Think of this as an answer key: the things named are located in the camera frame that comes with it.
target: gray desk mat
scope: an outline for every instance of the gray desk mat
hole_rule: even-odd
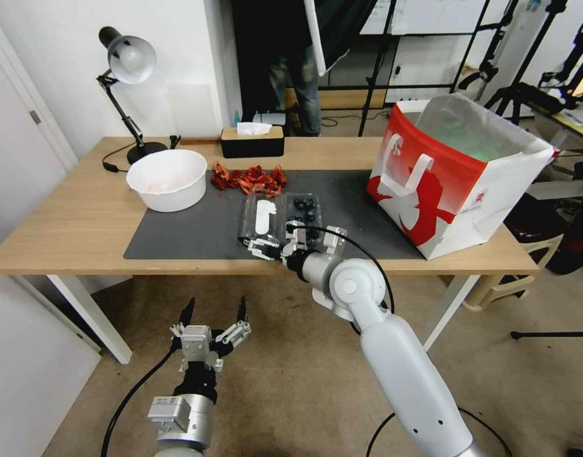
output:
[[[321,203],[323,226],[337,225],[377,258],[416,259],[420,252],[366,193],[369,170],[290,170],[285,192],[312,192]],[[196,205],[175,213],[148,209],[124,253],[127,259],[246,259],[238,242],[245,195],[217,190],[208,180]],[[347,245],[346,255],[365,258]]]

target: lamp arm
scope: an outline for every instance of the lamp arm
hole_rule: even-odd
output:
[[[138,148],[145,148],[145,144],[143,143],[143,132],[134,122],[134,120],[127,116],[118,101],[115,99],[114,94],[112,93],[111,86],[118,82],[116,78],[110,77],[111,70],[107,70],[102,75],[97,76],[96,80],[99,82],[99,85],[103,88],[109,99],[114,104],[115,109],[118,111],[120,116],[122,117],[122,122],[126,126],[126,128],[131,132],[134,140],[137,143]]]

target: plastic bowl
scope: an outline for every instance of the plastic bowl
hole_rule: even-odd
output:
[[[207,161],[198,152],[167,149],[136,161],[126,182],[148,208],[170,213],[197,203],[206,190]]]

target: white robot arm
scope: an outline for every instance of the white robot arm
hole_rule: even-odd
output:
[[[260,239],[245,245],[257,257],[281,260],[313,286],[317,303],[358,326],[365,358],[403,428],[426,456],[486,457],[412,328],[380,305],[386,294],[383,274],[370,261],[342,259],[346,231],[328,227],[327,250],[320,253],[307,249],[302,224],[293,221],[287,229],[290,241],[283,248]],[[167,445],[156,457],[198,457],[210,446],[220,357],[251,333],[244,302],[241,307],[238,322],[215,338],[206,326],[173,326],[185,357],[185,377],[173,396],[156,397],[150,408],[158,440]]]
[[[386,288],[378,268],[367,260],[342,260],[345,241],[330,233],[324,239],[326,253],[303,249],[303,229],[294,225],[283,264],[313,286],[315,301],[359,327],[365,358],[414,442],[429,457],[484,456],[412,328],[380,306]]]

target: lamp base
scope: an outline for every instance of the lamp base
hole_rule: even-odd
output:
[[[132,165],[137,160],[147,156],[148,154],[151,154],[153,152],[160,152],[162,150],[168,149],[162,143],[151,142],[151,143],[144,143],[144,144],[145,144],[144,148],[139,148],[139,146],[133,146],[128,151],[128,153],[126,154],[126,159],[128,160],[128,163],[130,163]]]

